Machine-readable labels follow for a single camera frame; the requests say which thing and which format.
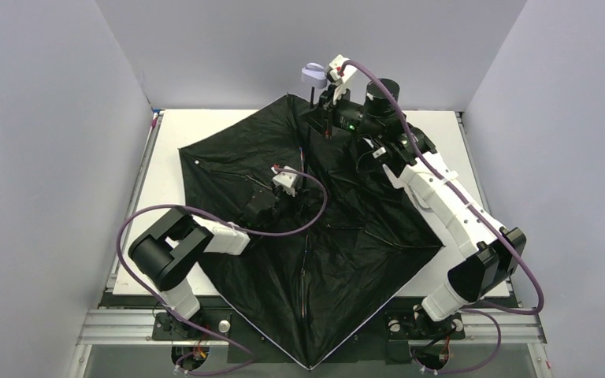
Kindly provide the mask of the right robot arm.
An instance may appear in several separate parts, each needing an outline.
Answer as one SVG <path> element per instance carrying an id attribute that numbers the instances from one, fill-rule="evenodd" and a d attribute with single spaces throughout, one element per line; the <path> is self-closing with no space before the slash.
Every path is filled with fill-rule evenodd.
<path id="1" fill-rule="evenodd" d="M 326 137 L 339 130 L 357 137 L 368 155 L 422 200 L 449 232 L 462 261 L 421 304 L 423 314 L 439 322 L 507 280 L 519 266 L 526 237 L 519 228 L 506 228 L 461 185 L 432 140 L 407 122 L 398 93 L 395 81 L 373 80 L 358 104 L 340 77 L 321 93 L 311 117 Z"/>

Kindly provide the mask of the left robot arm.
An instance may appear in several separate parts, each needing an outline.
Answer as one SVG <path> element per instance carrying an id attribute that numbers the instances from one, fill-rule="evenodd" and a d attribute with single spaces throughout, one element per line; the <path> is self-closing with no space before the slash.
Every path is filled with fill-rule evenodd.
<path id="1" fill-rule="evenodd" d="M 260 189 L 238 217 L 236 224 L 196 220 L 181 206 L 173 206 L 138 236 L 127 251 L 136 268 L 158 291 L 163 304 L 185 320 L 201 310 L 187 276 L 204 254 L 239 256 L 251 236 L 239 226 L 255 228 L 275 220 L 282 190 Z"/>

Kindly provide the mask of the purple umbrella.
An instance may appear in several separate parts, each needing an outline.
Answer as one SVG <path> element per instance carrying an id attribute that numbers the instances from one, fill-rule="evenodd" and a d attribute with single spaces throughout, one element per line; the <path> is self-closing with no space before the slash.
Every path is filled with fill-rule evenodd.
<path id="1" fill-rule="evenodd" d="M 241 316 L 312 369 L 443 244 L 406 192 L 369 170 L 350 134 L 309 128 L 308 107 L 286 94 L 179 158 L 187 205 L 234 223 L 256 191 L 282 190 L 273 166 L 298 173 L 296 196 L 282 190 L 275 220 L 249 228 L 241 255 L 207 254 L 199 265 Z"/>

